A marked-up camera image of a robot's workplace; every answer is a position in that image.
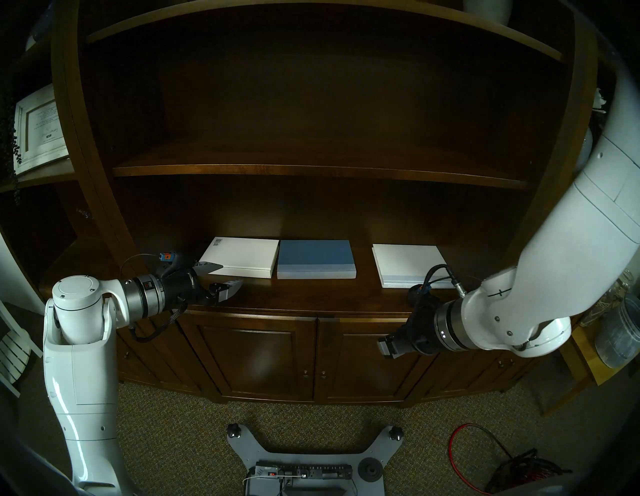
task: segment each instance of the white vase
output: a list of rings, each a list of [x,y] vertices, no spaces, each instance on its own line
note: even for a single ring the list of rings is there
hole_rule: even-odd
[[[513,0],[463,0],[465,12],[506,26],[511,16]]]

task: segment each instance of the wall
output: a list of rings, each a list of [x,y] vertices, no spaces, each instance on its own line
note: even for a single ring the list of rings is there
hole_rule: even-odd
[[[2,236],[0,236],[0,300],[44,315],[44,303],[15,263]]]

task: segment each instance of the white chair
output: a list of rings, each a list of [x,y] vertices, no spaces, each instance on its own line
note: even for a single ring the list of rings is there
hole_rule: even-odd
[[[31,350],[40,358],[42,350],[31,340],[29,333],[18,325],[2,301],[0,317],[9,327],[9,332],[0,340],[0,382],[16,397],[20,397],[20,392],[13,387],[13,383],[24,372]]]

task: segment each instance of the white cable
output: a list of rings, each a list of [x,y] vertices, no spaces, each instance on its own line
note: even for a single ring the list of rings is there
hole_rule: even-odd
[[[251,477],[246,477],[242,479],[242,482],[247,481],[249,479],[279,479],[280,477],[289,477],[291,479],[294,477],[306,478],[305,476],[251,476]]]

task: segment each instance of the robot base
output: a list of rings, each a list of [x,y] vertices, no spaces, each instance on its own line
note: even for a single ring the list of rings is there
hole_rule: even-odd
[[[399,427],[388,426],[382,429],[375,441],[362,453],[356,454],[294,454],[271,453],[255,440],[251,431],[242,424],[231,424],[227,428],[227,442],[242,459],[247,471],[256,465],[340,467],[350,465],[352,478],[335,478],[336,474],[326,474],[329,478],[277,477],[256,470],[258,477],[246,481],[246,495],[275,496],[279,495],[280,481],[282,495],[316,494],[335,496],[384,496],[385,486],[382,468],[394,455],[403,442],[403,432]]]

